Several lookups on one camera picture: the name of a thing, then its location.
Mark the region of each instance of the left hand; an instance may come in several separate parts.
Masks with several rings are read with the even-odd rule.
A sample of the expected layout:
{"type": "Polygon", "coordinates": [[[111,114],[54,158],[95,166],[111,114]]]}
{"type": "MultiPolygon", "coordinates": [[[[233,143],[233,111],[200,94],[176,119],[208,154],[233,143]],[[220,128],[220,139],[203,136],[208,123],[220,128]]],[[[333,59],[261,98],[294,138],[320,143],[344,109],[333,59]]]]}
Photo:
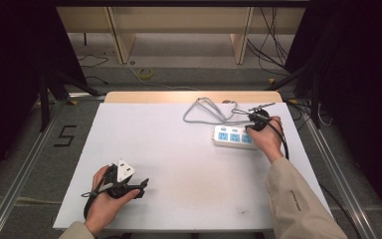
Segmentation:
{"type": "MultiPolygon", "coordinates": [[[[92,189],[97,187],[107,168],[108,166],[104,166],[95,174],[92,189]]],[[[85,222],[86,227],[94,237],[97,237],[98,233],[115,218],[120,208],[135,198],[138,193],[139,189],[135,189],[117,199],[110,197],[107,192],[99,194],[92,203],[85,222]]]]}

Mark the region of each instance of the floor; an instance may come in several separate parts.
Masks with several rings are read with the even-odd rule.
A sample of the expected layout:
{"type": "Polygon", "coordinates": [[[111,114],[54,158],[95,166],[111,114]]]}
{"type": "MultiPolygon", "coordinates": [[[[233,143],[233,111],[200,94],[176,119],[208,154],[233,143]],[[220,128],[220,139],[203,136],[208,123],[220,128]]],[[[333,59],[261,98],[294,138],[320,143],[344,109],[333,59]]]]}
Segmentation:
{"type": "MultiPolygon", "coordinates": [[[[172,91],[172,88],[198,88],[198,90],[248,90],[265,89],[270,80],[279,81],[284,76],[265,72],[259,59],[246,52],[244,64],[237,65],[229,37],[226,35],[181,35],[181,34],[140,34],[136,38],[128,64],[120,65],[114,53],[111,36],[107,34],[87,34],[85,46],[83,34],[70,34],[80,64],[83,66],[88,83],[102,92],[108,91],[172,91]],[[131,70],[153,70],[151,80],[138,79],[131,70]]],[[[261,46],[265,36],[250,36],[252,42],[261,46]]],[[[281,44],[288,51],[292,36],[281,36],[281,44]]],[[[279,61],[272,41],[267,42],[264,51],[279,61]]],[[[262,63],[271,72],[285,74],[276,65],[262,63]]],[[[294,84],[279,90],[284,99],[292,97],[294,84]]],[[[67,86],[70,93],[80,90],[67,86]]],[[[50,105],[55,122],[49,133],[43,136],[40,128],[40,105],[35,105],[17,139],[8,151],[8,157],[0,164],[0,202],[5,198],[12,183],[18,178],[25,162],[35,157],[28,176],[22,183],[18,200],[3,220],[0,238],[57,238],[62,232],[53,229],[53,222],[65,196],[100,100],[77,99],[68,103],[53,102],[50,105]],[[57,147],[67,143],[59,138],[66,125],[65,133],[74,135],[69,147],[57,147]],[[40,153],[32,155],[37,147],[37,138],[43,138],[40,153]]],[[[313,138],[309,119],[299,117],[299,111],[289,107],[295,118],[304,148],[311,165],[322,183],[336,199],[344,204],[344,197],[336,187],[333,174],[324,159],[324,153],[313,138]]],[[[382,238],[382,203],[371,188],[362,171],[354,163],[344,138],[330,118],[324,117],[321,130],[330,151],[353,192],[354,198],[370,223],[373,237],[382,238]]],[[[333,198],[324,191],[333,217],[348,238],[356,238],[354,227],[333,198]]],[[[273,231],[265,232],[266,238],[274,238],[273,231]]]]}

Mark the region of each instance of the sleeve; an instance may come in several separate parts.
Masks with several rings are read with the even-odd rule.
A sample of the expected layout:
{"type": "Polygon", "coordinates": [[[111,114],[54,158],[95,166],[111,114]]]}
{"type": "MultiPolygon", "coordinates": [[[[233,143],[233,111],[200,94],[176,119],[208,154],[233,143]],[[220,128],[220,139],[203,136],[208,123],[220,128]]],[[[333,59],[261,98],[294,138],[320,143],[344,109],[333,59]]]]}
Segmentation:
{"type": "Polygon", "coordinates": [[[76,239],[76,238],[95,239],[93,234],[82,222],[74,222],[73,224],[71,224],[71,226],[60,237],[60,239],[76,239]]]}
{"type": "Polygon", "coordinates": [[[277,238],[347,238],[286,158],[274,161],[266,186],[277,238]]]}

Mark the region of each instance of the white table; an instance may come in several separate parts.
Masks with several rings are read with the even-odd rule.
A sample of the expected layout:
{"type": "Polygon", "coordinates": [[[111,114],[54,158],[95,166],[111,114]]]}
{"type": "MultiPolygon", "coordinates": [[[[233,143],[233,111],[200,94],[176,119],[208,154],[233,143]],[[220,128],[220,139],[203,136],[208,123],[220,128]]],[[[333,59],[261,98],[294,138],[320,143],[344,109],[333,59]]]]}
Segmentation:
{"type": "MultiPolygon", "coordinates": [[[[260,103],[240,104],[247,111],[260,103]]],[[[271,229],[265,180],[270,164],[257,150],[215,146],[213,125],[184,122],[190,104],[101,104],[54,228],[84,221],[92,177],[119,158],[149,178],[141,199],[125,205],[106,229],[132,232],[271,229]]],[[[218,104],[229,114],[232,104],[218,104]]],[[[266,108],[283,120],[290,161],[329,210],[286,104],[266,108]]],[[[190,120],[214,120],[194,109],[190,120]]],[[[245,120],[235,116],[234,120],[245,120]]]]}

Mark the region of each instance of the electrical outlet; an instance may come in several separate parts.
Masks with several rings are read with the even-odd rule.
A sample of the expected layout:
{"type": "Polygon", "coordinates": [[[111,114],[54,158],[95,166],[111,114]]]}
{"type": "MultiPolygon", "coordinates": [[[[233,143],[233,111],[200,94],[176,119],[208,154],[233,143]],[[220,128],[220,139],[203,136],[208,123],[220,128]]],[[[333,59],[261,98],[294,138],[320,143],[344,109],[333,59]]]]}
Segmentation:
{"type": "Polygon", "coordinates": [[[122,182],[134,174],[135,169],[126,161],[120,159],[117,163],[117,182],[122,182]]]}
{"type": "Polygon", "coordinates": [[[217,125],[212,138],[219,146],[257,149],[244,127],[217,125]]]}

